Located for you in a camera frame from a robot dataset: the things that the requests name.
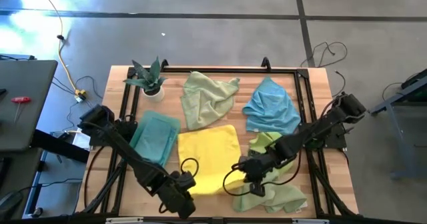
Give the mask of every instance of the potted plant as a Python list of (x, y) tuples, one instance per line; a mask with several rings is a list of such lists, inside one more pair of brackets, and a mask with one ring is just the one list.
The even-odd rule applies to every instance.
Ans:
[(139, 63), (132, 60), (138, 79), (126, 79), (124, 82), (130, 85), (141, 87), (141, 92), (149, 101), (158, 102), (165, 97), (165, 91), (161, 84), (166, 80), (160, 75), (159, 57), (155, 59), (149, 71), (145, 70)]

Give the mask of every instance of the crumpled towel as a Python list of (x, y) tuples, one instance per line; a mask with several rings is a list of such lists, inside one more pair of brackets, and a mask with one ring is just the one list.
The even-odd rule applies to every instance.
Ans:
[(196, 130), (223, 117), (233, 107), (232, 96), (239, 90), (239, 80), (233, 78), (226, 83), (191, 72), (181, 97), (187, 128)]
[(242, 111), (248, 115), (246, 131), (277, 131), (288, 135), (301, 121), (285, 89), (270, 77), (264, 78)]
[[(265, 153), (265, 146), (281, 137), (279, 133), (258, 133), (255, 139), (250, 141), (250, 155), (256, 153)], [(275, 181), (281, 174), (289, 171), (294, 162), (287, 164), (281, 169), (273, 169), (267, 173), (262, 183)], [(258, 205), (263, 205), (268, 213), (274, 213), (283, 209), (286, 213), (293, 213), (300, 208), (307, 200), (306, 196), (295, 186), (291, 184), (264, 186), (266, 195), (258, 197), (257, 195), (247, 194), (240, 197), (234, 197), (233, 209), (237, 212), (247, 211)], [(236, 194), (245, 193), (250, 190), (250, 184), (246, 183)]]
[[(192, 195), (222, 192), (224, 176), (239, 161), (240, 154), (238, 136), (232, 125), (178, 135), (179, 165), (189, 157), (199, 162), (199, 171), (194, 177), (195, 186), (189, 189)], [(196, 163), (189, 160), (182, 168), (193, 175), (196, 167)], [(241, 171), (234, 171), (226, 179), (227, 190), (241, 187), (244, 177)]]
[(178, 119), (145, 111), (129, 144), (142, 157), (165, 167), (180, 130)]

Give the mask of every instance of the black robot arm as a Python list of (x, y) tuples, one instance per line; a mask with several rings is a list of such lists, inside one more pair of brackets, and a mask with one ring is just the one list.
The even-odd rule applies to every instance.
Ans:
[(266, 147), (264, 154), (254, 157), (241, 157), (239, 163), (232, 166), (246, 173), (245, 182), (250, 184), (250, 193), (263, 197), (261, 184), (266, 173), (273, 168), (281, 168), (294, 160), (303, 147), (312, 143), (321, 143), (330, 134), (335, 125), (357, 123), (364, 116), (365, 107), (352, 94), (342, 93), (324, 109), (321, 117), (294, 135), (286, 135)]
[(118, 131), (121, 120), (114, 120), (113, 112), (105, 106), (97, 105), (82, 117), (78, 125), (82, 132), (96, 137), (115, 149), (133, 168), (137, 182), (151, 195), (158, 195), (165, 210), (178, 212), (179, 217), (186, 219), (195, 211), (193, 199), (188, 192), (195, 185), (189, 171), (171, 174), (157, 163), (141, 157)]

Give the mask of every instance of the folded towel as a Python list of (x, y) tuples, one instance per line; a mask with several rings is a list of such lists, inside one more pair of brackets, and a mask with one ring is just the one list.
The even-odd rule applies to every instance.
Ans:
[(285, 89), (270, 77), (264, 78), (242, 111), (248, 115), (247, 131), (277, 131), (288, 135), (301, 121)]
[(232, 95), (239, 90), (239, 79), (228, 83), (214, 81), (193, 71), (183, 86), (182, 108), (189, 130), (205, 127), (223, 117), (234, 104)]
[[(257, 155), (257, 153), (265, 153), (265, 146), (272, 141), (281, 137), (279, 133), (258, 133), (255, 139), (250, 140), (250, 151), (248, 155)], [(273, 169), (267, 173), (262, 183), (275, 181), (281, 174), (289, 171), (293, 162), (287, 164), (281, 169)], [(241, 197), (234, 197), (233, 209), (238, 212), (247, 211), (257, 205), (263, 205), (268, 213), (273, 213), (283, 209), (286, 213), (295, 212), (300, 206), (306, 202), (306, 196), (295, 186), (291, 184), (264, 186), (266, 195), (258, 197), (257, 195), (247, 194)], [(250, 190), (250, 184), (246, 183), (237, 194), (244, 193)]]
[[(240, 154), (238, 136), (232, 125), (178, 135), (179, 164), (189, 157), (199, 162), (199, 171), (194, 177), (195, 186), (189, 189), (192, 195), (221, 192), (224, 176), (239, 161)], [(186, 161), (183, 170), (194, 174), (196, 167), (194, 161)], [(227, 177), (227, 190), (241, 187), (244, 177), (244, 173), (234, 171)]]
[(145, 111), (129, 144), (142, 157), (164, 167), (180, 129), (178, 119)]

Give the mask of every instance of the white pot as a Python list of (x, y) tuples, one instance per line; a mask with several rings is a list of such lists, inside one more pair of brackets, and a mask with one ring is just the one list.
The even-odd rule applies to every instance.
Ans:
[(141, 88), (142, 95), (144, 96), (144, 99), (151, 101), (151, 102), (159, 102), (163, 100), (165, 97), (165, 90), (163, 90), (163, 87), (160, 87), (160, 91), (156, 93), (155, 95), (147, 95), (144, 92), (144, 89)]

